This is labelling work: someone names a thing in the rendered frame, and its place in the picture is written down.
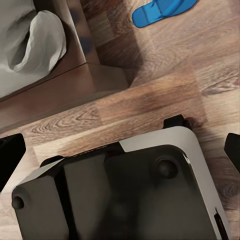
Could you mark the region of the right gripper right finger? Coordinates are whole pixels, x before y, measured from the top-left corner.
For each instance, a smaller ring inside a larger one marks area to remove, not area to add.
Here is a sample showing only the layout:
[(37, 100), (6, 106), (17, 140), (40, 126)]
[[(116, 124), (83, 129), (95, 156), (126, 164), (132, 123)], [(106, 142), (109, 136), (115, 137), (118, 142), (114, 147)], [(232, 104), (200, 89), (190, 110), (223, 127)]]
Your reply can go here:
[(240, 135), (229, 133), (227, 135), (224, 151), (240, 173)]

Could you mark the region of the sandal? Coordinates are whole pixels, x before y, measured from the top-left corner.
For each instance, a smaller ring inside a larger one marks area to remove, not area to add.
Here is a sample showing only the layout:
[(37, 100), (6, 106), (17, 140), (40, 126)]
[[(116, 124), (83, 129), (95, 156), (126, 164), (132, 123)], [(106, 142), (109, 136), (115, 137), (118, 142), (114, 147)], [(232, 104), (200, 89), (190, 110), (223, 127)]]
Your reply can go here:
[(137, 28), (144, 28), (163, 19), (180, 15), (191, 9), (198, 0), (152, 0), (137, 8), (131, 18)]

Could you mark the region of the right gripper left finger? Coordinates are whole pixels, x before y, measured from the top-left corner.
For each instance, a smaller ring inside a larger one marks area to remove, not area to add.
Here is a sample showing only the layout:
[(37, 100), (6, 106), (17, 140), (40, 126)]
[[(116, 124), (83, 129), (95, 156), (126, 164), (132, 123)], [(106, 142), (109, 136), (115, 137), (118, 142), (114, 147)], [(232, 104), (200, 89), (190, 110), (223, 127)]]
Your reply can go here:
[(22, 133), (0, 138), (0, 193), (26, 153)]

